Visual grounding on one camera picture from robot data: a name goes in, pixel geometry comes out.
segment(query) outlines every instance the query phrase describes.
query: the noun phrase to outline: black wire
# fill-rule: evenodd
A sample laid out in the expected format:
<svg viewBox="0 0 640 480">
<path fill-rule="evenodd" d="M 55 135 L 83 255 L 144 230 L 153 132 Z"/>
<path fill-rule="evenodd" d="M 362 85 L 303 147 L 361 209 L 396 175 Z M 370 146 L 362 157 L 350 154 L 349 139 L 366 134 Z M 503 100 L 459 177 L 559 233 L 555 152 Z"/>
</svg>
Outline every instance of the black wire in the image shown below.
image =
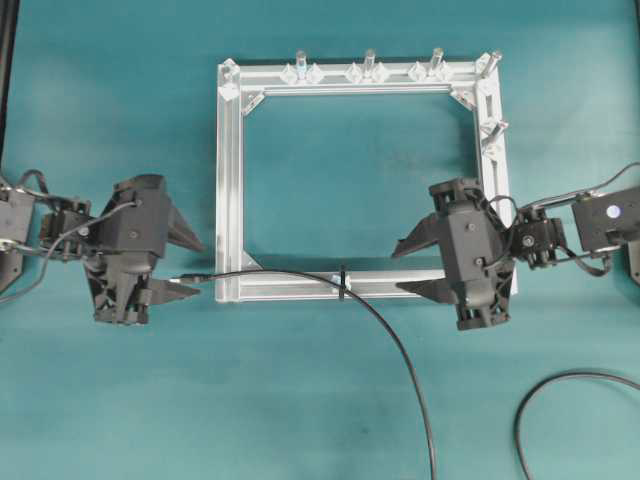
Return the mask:
<svg viewBox="0 0 640 480">
<path fill-rule="evenodd" d="M 18 180 L 16 189 L 24 188 L 26 186 L 27 180 L 29 180 L 30 177 L 36 177 L 36 181 L 38 182 L 38 188 L 40 189 L 41 193 L 45 195 L 49 194 L 49 188 L 47 187 L 47 179 L 45 178 L 44 173 L 42 173 L 40 170 L 36 170 L 35 168 L 27 170 L 22 174 L 22 176 L 20 177 L 20 180 Z"/>
<path fill-rule="evenodd" d="M 546 198 L 541 198 L 540 200 L 536 200 L 535 202 L 531 202 L 528 203 L 527 205 L 525 205 L 524 207 L 522 207 L 523 209 L 526 208 L 531 208 L 531 207 L 537 207 L 540 205 L 544 205 L 547 203 L 554 203 L 554 202 L 558 202 L 558 201 L 563 201 L 565 199 L 569 199 L 571 197 L 575 197 L 576 195 L 582 195 L 582 194 L 586 194 L 589 192 L 593 192 L 595 190 L 600 190 L 601 188 L 604 188 L 608 185 L 610 185 L 611 183 L 615 182 L 620 176 L 622 176 L 627 170 L 629 170 L 630 168 L 633 167 L 640 167 L 640 162 L 631 162 L 628 165 L 625 165 L 624 168 L 622 168 L 622 170 L 620 170 L 618 173 L 616 173 L 613 177 L 611 177 L 610 179 L 595 185 L 593 187 L 590 188 L 582 188 L 580 190 L 574 190 L 573 192 L 567 192 L 565 194 L 562 195 L 554 195 L 552 197 L 546 197 Z"/>
<path fill-rule="evenodd" d="M 514 206 L 515 208 L 515 218 L 513 219 L 513 221 L 511 222 L 511 225 L 509 226 L 509 237 L 507 238 L 507 245 L 505 246 L 504 250 L 502 251 L 502 253 L 500 255 L 498 255 L 491 263 L 485 265 L 485 269 L 490 269 L 490 268 L 494 268 L 496 266 L 498 266 L 500 264 L 500 262 L 502 262 L 502 260 L 504 260 L 509 253 L 511 252 L 511 247 L 513 246 L 513 239 L 515 237 L 515 231 L 516 229 L 514 228 L 518 222 L 518 213 L 520 212 L 520 209 L 518 208 L 518 204 L 516 203 L 516 201 L 513 199 L 513 197 L 510 197 L 508 195 L 496 195 L 495 197 L 493 197 L 491 200 L 487 201 L 487 204 L 491 204 L 493 202 L 499 202 L 501 200 L 508 200 L 511 202 L 511 204 Z"/>
<path fill-rule="evenodd" d="M 571 249 L 567 247 L 563 247 L 562 245 L 558 245 L 558 250 L 561 250 L 562 252 L 564 252 L 564 254 L 567 255 L 568 258 L 563 258 L 561 260 L 555 260 L 555 261 L 549 262 L 551 265 L 556 265 L 558 263 L 563 263 L 563 262 L 575 262 L 575 264 L 578 267 L 580 267 L 582 270 L 584 270 L 589 275 L 592 275 L 594 277 L 603 277 L 611 271 L 611 267 L 612 267 L 611 255 L 609 254 L 605 254 L 602 257 L 602 268 L 596 268 L 582 261 L 583 258 L 587 258 L 591 256 L 591 254 L 589 253 L 585 253 L 584 255 L 577 255 Z"/>
<path fill-rule="evenodd" d="M 516 416 L 513 421 L 513 440 L 516 447 L 516 452 L 518 454 L 518 460 L 520 461 L 520 466 L 522 467 L 522 471 L 527 480 L 533 480 L 533 475 L 531 474 L 531 470 L 529 470 L 529 466 L 527 465 L 527 461 L 524 458 L 524 450 L 522 448 L 522 441 L 520 439 L 521 432 L 521 423 L 522 423 L 522 415 L 527 408 L 529 402 L 535 397 L 544 387 L 550 385 L 552 383 L 557 383 L 564 380 L 571 380 L 576 378 L 593 378 L 598 380 L 608 380 L 611 382 L 621 383 L 622 385 L 626 385 L 628 387 L 634 388 L 640 391 L 640 384 L 634 382 L 633 380 L 629 380 L 628 378 L 621 377 L 619 375 L 613 375 L 611 373 L 605 372 L 597 372 L 597 371 L 580 371 L 580 372 L 566 372 L 560 373 L 557 375 L 553 375 L 545 380 L 542 380 L 536 386 L 534 386 L 529 392 L 525 395 L 525 397 L 520 402 L 518 406 L 518 410 L 516 412 Z"/>
<path fill-rule="evenodd" d="M 266 269 L 266 270 L 243 270 L 236 272 L 225 272 L 225 273 L 216 273 L 216 274 L 187 274 L 182 275 L 174 279 L 174 281 L 178 281 L 181 283 L 203 283 L 208 281 L 220 280 L 223 278 L 229 277 L 239 277 L 243 275 L 256 275 L 256 274 L 265 274 L 265 273 L 281 273 L 284 275 L 291 275 L 294 277 L 307 278 L 310 280 L 315 280 L 316 282 L 325 283 L 327 285 L 331 285 L 334 288 L 341 289 L 351 298 L 356 300 L 360 305 L 362 305 L 369 313 L 371 313 L 376 320 L 382 325 L 382 328 L 386 330 L 389 334 L 393 342 L 400 350 L 400 354 L 404 360 L 405 365 L 407 366 L 407 370 L 409 371 L 409 376 L 411 377 L 411 381 L 413 382 L 413 388 L 416 392 L 416 396 L 418 398 L 418 404 L 420 405 L 420 413 L 422 414 L 422 422 L 424 424 L 425 435 L 427 437 L 427 449 L 429 452 L 429 467 L 431 473 L 431 480 L 436 480 L 436 450 L 433 442 L 433 431 L 431 429 L 431 422 L 429 421 L 429 414 L 427 411 L 427 402 L 422 393 L 422 387 L 420 386 L 420 381 L 418 379 L 418 374 L 416 373 L 415 367 L 413 366 L 413 362 L 409 357 L 409 353 L 407 352 L 402 340 L 395 332 L 393 327 L 384 319 L 384 317 L 375 309 L 373 306 L 367 302 L 360 295 L 354 293 L 348 288 L 344 288 L 343 285 L 339 283 L 333 282 L 327 278 L 321 277 L 320 275 L 314 275 L 312 273 L 306 272 L 297 272 L 292 270 L 280 270 L 280 269 Z"/>
</svg>

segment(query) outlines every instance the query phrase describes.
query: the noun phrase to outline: aluminum frame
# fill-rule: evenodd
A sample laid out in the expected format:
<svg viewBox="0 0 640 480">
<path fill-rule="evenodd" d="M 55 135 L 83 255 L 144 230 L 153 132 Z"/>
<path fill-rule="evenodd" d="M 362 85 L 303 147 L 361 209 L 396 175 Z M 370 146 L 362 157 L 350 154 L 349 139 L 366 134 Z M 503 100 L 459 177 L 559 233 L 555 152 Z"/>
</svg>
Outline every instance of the aluminum frame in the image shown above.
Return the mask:
<svg viewBox="0 0 640 480">
<path fill-rule="evenodd" d="M 216 269 L 217 272 L 259 270 L 244 250 L 243 119 L 271 96 L 445 93 L 472 112 L 478 176 L 488 198 L 509 195 L 498 62 L 500 52 L 475 61 L 445 62 L 442 49 L 430 60 L 383 63 L 373 50 L 362 63 L 307 64 L 299 51 L 285 65 L 238 66 L 232 59 L 218 65 Z M 506 225 L 511 205 L 496 206 Z M 340 282 L 340 272 L 314 272 Z M 366 298 L 413 297 L 398 282 L 442 278 L 441 269 L 349 271 L 346 286 Z M 218 280 L 218 302 L 339 298 L 331 286 L 281 274 L 243 275 Z"/>
</svg>

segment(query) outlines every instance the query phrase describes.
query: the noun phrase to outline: metal bolt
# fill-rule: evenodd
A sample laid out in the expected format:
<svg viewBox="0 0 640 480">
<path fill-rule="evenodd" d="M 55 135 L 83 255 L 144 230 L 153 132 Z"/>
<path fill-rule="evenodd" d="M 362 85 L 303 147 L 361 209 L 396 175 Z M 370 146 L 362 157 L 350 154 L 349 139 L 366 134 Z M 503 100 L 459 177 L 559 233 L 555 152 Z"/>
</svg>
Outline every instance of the metal bolt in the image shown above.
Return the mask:
<svg viewBox="0 0 640 480">
<path fill-rule="evenodd" d="M 491 133 L 486 138 L 482 139 L 482 148 L 487 148 L 489 145 L 495 143 L 498 138 L 500 138 L 500 136 L 504 134 L 504 131 L 507 128 L 509 128 L 509 122 L 500 120 L 498 123 L 496 123 L 496 126 L 493 127 Z"/>
<path fill-rule="evenodd" d="M 487 78 L 489 75 L 493 73 L 493 71 L 498 66 L 498 62 L 502 60 L 502 52 L 500 50 L 496 50 L 491 54 L 489 61 L 487 62 L 487 66 L 484 67 L 484 70 L 480 74 L 481 78 Z"/>
<path fill-rule="evenodd" d="M 433 55 L 431 55 L 431 60 L 429 61 L 429 69 L 433 72 L 435 71 L 440 64 L 442 63 L 442 58 L 444 57 L 444 50 L 441 48 L 434 48 Z"/>
<path fill-rule="evenodd" d="M 298 71 L 298 78 L 304 80 L 307 76 L 307 54 L 304 50 L 296 52 L 296 70 Z"/>
<path fill-rule="evenodd" d="M 364 78 L 370 78 L 376 63 L 376 51 L 370 48 L 364 53 Z"/>
<path fill-rule="evenodd" d="M 531 235 L 525 235 L 524 237 L 522 237 L 522 245 L 525 247 L 533 247 L 535 243 L 536 239 Z"/>
</svg>

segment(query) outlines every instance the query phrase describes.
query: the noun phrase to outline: black cable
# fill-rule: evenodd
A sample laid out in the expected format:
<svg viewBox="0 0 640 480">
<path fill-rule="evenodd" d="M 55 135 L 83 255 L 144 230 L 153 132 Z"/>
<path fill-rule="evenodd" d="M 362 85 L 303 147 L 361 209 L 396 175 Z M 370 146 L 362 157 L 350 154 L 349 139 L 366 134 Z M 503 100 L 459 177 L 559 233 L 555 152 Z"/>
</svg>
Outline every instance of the black cable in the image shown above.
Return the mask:
<svg viewBox="0 0 640 480">
<path fill-rule="evenodd" d="M 590 257 L 591 254 L 589 253 L 586 253 L 584 255 L 577 255 L 571 249 L 563 247 L 562 245 L 558 245 L 558 250 L 561 250 L 562 252 L 564 252 L 568 258 L 549 262 L 551 265 L 555 265 L 565 261 L 575 262 L 575 264 L 578 265 L 578 267 L 580 267 L 582 270 L 584 270 L 589 275 L 594 277 L 604 277 L 607 273 L 611 271 L 611 267 L 613 266 L 611 263 L 611 255 L 608 255 L 608 254 L 605 254 L 602 257 L 602 268 L 596 268 L 596 267 L 592 267 L 591 265 L 587 264 L 582 260 L 583 258 Z"/>
<path fill-rule="evenodd" d="M 413 362 L 409 357 L 409 353 L 407 352 L 404 344 L 400 340 L 400 337 L 395 332 L 393 327 L 384 319 L 384 317 L 375 309 L 373 306 L 367 302 L 360 295 L 354 293 L 348 288 L 344 288 L 343 285 L 339 283 L 332 282 L 331 280 L 321 277 L 320 275 L 314 275 L 312 273 L 306 272 L 297 272 L 292 270 L 280 270 L 280 269 L 266 269 L 266 270 L 243 270 L 236 272 L 225 272 L 225 273 L 216 273 L 216 274 L 186 274 L 182 275 L 178 278 L 173 279 L 173 281 L 177 283 L 204 283 L 211 282 L 214 280 L 220 280 L 223 278 L 229 277 L 239 277 L 243 275 L 259 275 L 265 273 L 281 273 L 284 275 L 291 275 L 294 277 L 307 278 L 310 280 L 314 280 L 316 282 L 325 283 L 327 285 L 331 285 L 332 287 L 340 290 L 342 289 L 344 293 L 349 295 L 351 298 L 356 300 L 360 305 L 362 305 L 369 313 L 371 313 L 376 320 L 382 325 L 382 327 L 386 330 L 389 336 L 392 338 L 393 342 L 400 350 L 400 354 L 404 360 L 405 365 L 407 366 L 407 370 L 409 370 L 409 376 L 411 377 L 411 381 L 413 382 L 413 388 L 416 392 L 416 396 L 418 397 L 418 404 L 420 405 L 420 413 L 422 414 L 422 422 L 424 423 L 424 430 L 427 437 L 427 449 L 429 452 L 429 467 L 431 473 L 431 480 L 436 480 L 436 450 L 433 442 L 433 431 L 431 429 L 431 422 L 429 421 L 429 414 L 427 412 L 427 402 L 422 393 L 422 387 L 420 387 L 420 381 L 418 379 L 418 374 L 413 366 Z"/>
<path fill-rule="evenodd" d="M 516 224 L 518 223 L 518 213 L 520 212 L 520 209 L 518 208 L 518 204 L 516 203 L 516 201 L 514 200 L 513 197 L 510 197 L 508 195 L 496 195 L 495 197 L 493 197 L 491 200 L 487 201 L 487 204 L 490 205 L 493 202 L 499 202 L 501 200 L 508 200 L 511 202 L 511 204 L 513 205 L 513 207 L 515 208 L 515 218 L 513 219 L 513 221 L 511 222 L 511 225 L 509 226 L 509 237 L 507 238 L 507 245 L 505 246 L 505 249 L 502 251 L 502 253 L 500 255 L 498 255 L 491 263 L 485 265 L 485 269 L 488 270 L 490 268 L 494 268 L 498 265 L 500 265 L 500 263 L 502 262 L 502 260 L 504 260 L 509 253 L 511 252 L 511 247 L 513 246 L 513 239 L 515 237 L 515 231 L 516 229 L 514 228 L 516 226 Z"/>
<path fill-rule="evenodd" d="M 20 0 L 4 0 L 0 18 L 0 163 L 4 153 L 4 136 L 7 128 L 7 104 L 9 100 L 9 81 L 11 62 L 18 24 Z"/>
<path fill-rule="evenodd" d="M 527 480 L 533 480 L 533 475 L 531 474 L 531 470 L 529 470 L 529 466 L 524 458 L 524 450 L 522 448 L 522 441 L 520 440 L 520 431 L 521 431 L 521 423 L 522 423 L 522 415 L 527 408 L 527 405 L 535 397 L 544 387 L 547 385 L 551 385 L 552 383 L 557 383 L 564 380 L 571 380 L 576 378 L 592 378 L 598 380 L 608 380 L 611 382 L 617 382 L 622 385 L 626 385 L 628 387 L 634 388 L 640 391 L 640 384 L 634 382 L 633 380 L 629 380 L 628 378 L 621 377 L 619 375 L 613 375 L 610 373 L 597 372 L 597 371 L 580 371 L 580 372 L 566 372 L 560 373 L 557 375 L 553 375 L 545 380 L 542 380 L 536 386 L 534 386 L 529 392 L 525 395 L 525 397 L 520 402 L 518 406 L 518 410 L 516 412 L 516 416 L 513 421 L 513 440 L 516 447 L 516 452 L 518 454 L 518 460 L 520 461 L 520 466 L 522 467 L 522 471 Z"/>
<path fill-rule="evenodd" d="M 531 202 L 528 203 L 527 205 L 525 205 L 524 207 L 522 207 L 522 209 L 527 209 L 527 208 L 537 208 L 540 207 L 542 205 L 546 205 L 548 203 L 555 203 L 555 202 L 563 202 L 565 200 L 569 200 L 572 199 L 573 197 L 577 196 L 577 195 L 583 195 L 583 194 L 587 194 L 590 192 L 593 192 L 595 190 L 600 190 L 601 188 L 604 188 L 608 185 L 610 185 L 611 183 L 615 182 L 620 176 L 622 176 L 624 173 L 626 173 L 627 170 L 629 170 L 630 168 L 633 167 L 640 167 L 640 162 L 631 162 L 628 165 L 625 165 L 624 168 L 622 168 L 622 170 L 620 170 L 618 173 L 616 173 L 613 177 L 611 177 L 610 179 L 595 185 L 593 187 L 590 188 L 582 188 L 580 190 L 574 190 L 573 192 L 567 192 L 564 193 L 562 195 L 554 195 L 552 197 L 546 197 L 546 198 L 541 198 L 540 200 L 536 200 L 535 202 Z"/>
<path fill-rule="evenodd" d="M 18 180 L 16 189 L 21 189 L 26 187 L 27 180 L 29 180 L 30 177 L 36 177 L 36 181 L 38 182 L 38 188 L 40 189 L 41 193 L 45 195 L 49 194 L 49 188 L 47 187 L 47 179 L 45 178 L 44 173 L 42 173 L 40 170 L 36 170 L 35 168 L 27 170 L 22 174 L 22 176 L 20 177 L 20 180 Z"/>
</svg>

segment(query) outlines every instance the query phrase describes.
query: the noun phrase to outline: screw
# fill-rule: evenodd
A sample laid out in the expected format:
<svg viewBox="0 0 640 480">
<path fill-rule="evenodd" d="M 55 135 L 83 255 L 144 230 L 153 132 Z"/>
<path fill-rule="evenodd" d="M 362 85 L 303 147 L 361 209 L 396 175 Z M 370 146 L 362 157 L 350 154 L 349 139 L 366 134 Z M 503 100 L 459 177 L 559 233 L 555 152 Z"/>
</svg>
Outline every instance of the screw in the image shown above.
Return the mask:
<svg viewBox="0 0 640 480">
<path fill-rule="evenodd" d="M 491 54 L 491 57 L 489 57 L 489 61 L 487 62 L 486 67 L 484 67 L 484 70 L 480 74 L 480 77 L 487 78 L 489 75 L 491 75 L 493 71 L 496 69 L 496 67 L 498 66 L 498 62 L 500 60 L 502 60 L 502 52 L 500 50 L 496 50 Z"/>
<path fill-rule="evenodd" d="M 441 48 L 434 48 L 431 60 L 429 61 L 429 69 L 432 72 L 442 64 L 442 57 L 444 57 L 444 50 Z"/>
<path fill-rule="evenodd" d="M 524 237 L 522 237 L 522 245 L 525 247 L 533 247 L 535 243 L 536 239 L 531 235 L 525 235 Z"/>
<path fill-rule="evenodd" d="M 364 53 L 364 77 L 371 77 L 371 72 L 376 64 L 376 51 L 373 48 L 368 49 Z"/>
</svg>

